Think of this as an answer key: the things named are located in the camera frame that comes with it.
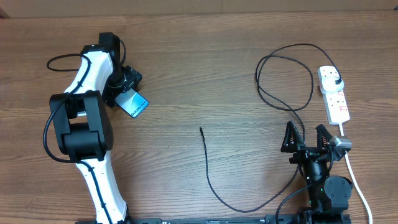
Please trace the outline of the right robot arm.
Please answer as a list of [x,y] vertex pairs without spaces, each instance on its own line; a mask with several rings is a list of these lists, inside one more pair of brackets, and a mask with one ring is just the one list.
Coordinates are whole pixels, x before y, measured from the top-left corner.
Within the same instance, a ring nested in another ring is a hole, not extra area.
[[[285,130],[281,152],[291,153],[291,164],[303,171],[306,186],[287,196],[275,212],[275,222],[286,223],[350,223],[348,209],[353,183],[346,177],[331,175],[333,164],[340,161],[352,148],[344,136],[332,136],[322,124],[317,128],[317,146],[305,145],[299,131],[289,121]],[[283,204],[301,192],[308,192],[309,207],[301,208],[295,215],[279,216]]]

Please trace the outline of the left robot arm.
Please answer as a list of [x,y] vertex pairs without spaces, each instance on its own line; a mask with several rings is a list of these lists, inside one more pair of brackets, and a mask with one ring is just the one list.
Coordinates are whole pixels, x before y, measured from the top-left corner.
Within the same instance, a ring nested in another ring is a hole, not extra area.
[[53,160],[80,170],[95,206],[95,223],[131,223],[111,163],[114,136],[106,109],[118,105],[137,117],[149,104],[137,89],[142,75],[124,65],[126,47],[112,32],[100,33],[98,43],[84,46],[77,57],[81,65],[74,81],[50,97],[44,149]]

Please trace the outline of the blue screen smartphone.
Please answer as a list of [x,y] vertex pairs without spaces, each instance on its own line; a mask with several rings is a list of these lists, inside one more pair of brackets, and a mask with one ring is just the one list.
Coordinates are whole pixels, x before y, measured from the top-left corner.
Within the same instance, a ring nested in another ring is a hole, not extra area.
[[134,89],[118,95],[115,102],[133,118],[137,118],[149,106],[149,102]]

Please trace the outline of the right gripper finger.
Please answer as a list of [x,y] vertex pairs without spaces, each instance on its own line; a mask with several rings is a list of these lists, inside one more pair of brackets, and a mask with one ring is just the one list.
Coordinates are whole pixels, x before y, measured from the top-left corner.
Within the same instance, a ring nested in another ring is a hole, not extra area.
[[305,142],[298,132],[293,122],[289,121],[286,125],[285,137],[280,151],[285,153],[295,153],[305,147]]
[[328,132],[328,130],[323,124],[319,124],[316,127],[316,130],[317,130],[317,147],[325,148],[333,136]]

